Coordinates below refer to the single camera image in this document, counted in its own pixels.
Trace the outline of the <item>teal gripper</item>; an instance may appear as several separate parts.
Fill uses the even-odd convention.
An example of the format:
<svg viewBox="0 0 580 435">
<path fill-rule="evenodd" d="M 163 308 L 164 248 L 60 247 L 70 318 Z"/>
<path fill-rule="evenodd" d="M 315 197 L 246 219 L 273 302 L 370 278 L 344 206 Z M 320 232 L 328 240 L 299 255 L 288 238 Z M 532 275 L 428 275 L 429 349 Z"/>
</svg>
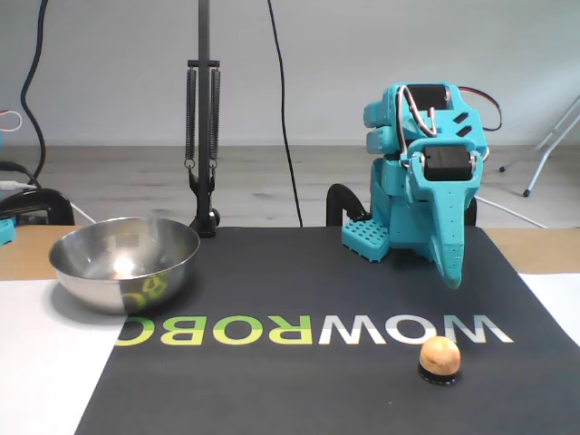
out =
<svg viewBox="0 0 580 435">
<path fill-rule="evenodd" d="M 483 176 L 483 145 L 470 138 L 423 138 L 401 154 L 414 217 L 430 261 L 450 289 L 462 282 L 466 212 Z"/>
</svg>

